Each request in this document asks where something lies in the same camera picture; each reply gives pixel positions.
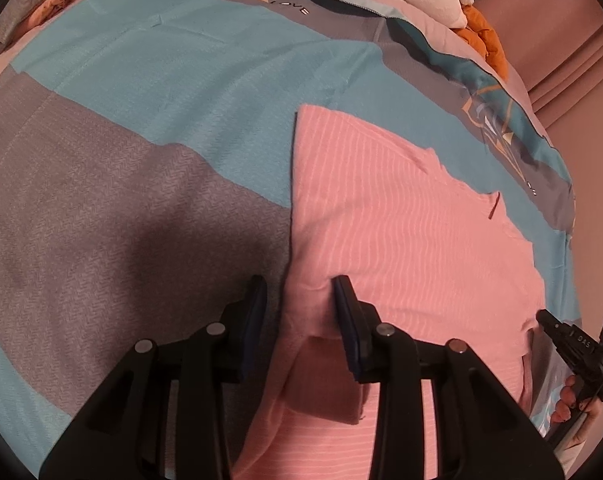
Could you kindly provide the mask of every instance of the bed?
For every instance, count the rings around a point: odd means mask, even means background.
[[[188,336],[257,273],[238,478],[369,464],[338,274],[415,338],[466,339],[544,434],[569,371],[534,314],[579,320],[574,208],[517,73],[402,0],[82,0],[0,55],[0,433],[37,475],[131,344]]]

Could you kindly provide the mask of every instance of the folded pink cloth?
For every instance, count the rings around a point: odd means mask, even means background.
[[[347,370],[329,282],[339,274],[414,338],[466,340],[519,400],[544,286],[501,195],[455,180],[433,150],[311,105],[299,110],[293,154],[293,259],[280,336],[236,478],[367,478],[377,389]],[[424,408],[434,478],[428,388]]]

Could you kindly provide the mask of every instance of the bedsheet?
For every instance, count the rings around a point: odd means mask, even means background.
[[[431,148],[470,189],[498,191],[547,308],[579,318],[561,157],[498,79],[434,50],[396,9],[84,0],[0,76],[0,431],[32,471],[137,338],[187,336],[259,272],[271,292],[258,373],[229,391],[238,455],[275,343],[304,103]],[[540,431],[565,374],[545,367]]]

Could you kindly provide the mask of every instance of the pink wall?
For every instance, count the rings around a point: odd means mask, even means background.
[[[575,282],[584,328],[598,336],[603,323],[603,81],[559,118],[549,134],[575,185]],[[603,414],[575,466],[585,460],[602,436]]]

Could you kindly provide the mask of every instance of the orange cloth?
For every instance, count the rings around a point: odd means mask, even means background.
[[[35,10],[24,19],[24,21],[19,23],[13,33],[11,41],[17,41],[32,28],[41,25],[46,20],[50,20],[58,12],[72,4],[73,1],[75,0],[44,0],[39,7],[36,7]]]
[[[483,56],[504,81],[507,81],[508,63],[505,59],[504,47],[502,47],[495,29],[474,6],[463,6],[462,9],[468,18],[468,25],[466,28],[454,28],[453,30]]]

